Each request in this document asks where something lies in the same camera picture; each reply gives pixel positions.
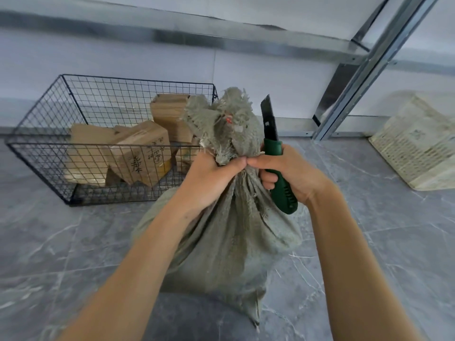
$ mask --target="forearm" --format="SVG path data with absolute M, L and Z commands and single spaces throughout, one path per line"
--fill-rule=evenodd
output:
M 59 341 L 140 340 L 191 218 L 178 201 L 171 200 Z
M 334 184 L 308 201 L 333 338 L 420 340 Z

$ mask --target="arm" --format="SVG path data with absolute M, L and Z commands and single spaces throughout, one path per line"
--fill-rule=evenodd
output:
M 139 341 L 186 227 L 245 166 L 237 158 L 218 167 L 210 154 L 199 153 L 173 198 L 58 340 Z
M 288 145 L 282 156 L 261 155 L 247 162 L 280 171 L 310 211 L 333 339 L 421 340 L 338 187 Z M 274 188 L 276 175 L 262 170 L 261 178 L 266 189 Z

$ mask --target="person's left arm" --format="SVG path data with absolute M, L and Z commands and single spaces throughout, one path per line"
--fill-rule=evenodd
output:
M 186 227 L 246 164 L 237 158 L 218 167 L 212 155 L 200 152 L 172 199 L 58 341 L 139 341 Z

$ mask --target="green knife handle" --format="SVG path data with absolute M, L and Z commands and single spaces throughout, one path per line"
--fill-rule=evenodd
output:
M 281 141 L 264 139 L 264 152 L 266 155 L 282 155 Z M 279 171 L 269 169 L 266 171 L 278 176 L 275 188 L 270 190 L 272 200 L 283 213 L 294 213 L 297 210 L 298 202 L 288 181 L 283 178 Z

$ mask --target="person's right arm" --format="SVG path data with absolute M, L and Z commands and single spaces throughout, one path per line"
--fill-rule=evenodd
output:
M 283 155 L 248 158 L 262 169 L 266 189 L 282 173 L 299 202 L 310 211 L 321 262 L 328 316 L 335 341 L 422 340 L 390 289 L 340 190 L 291 146 Z

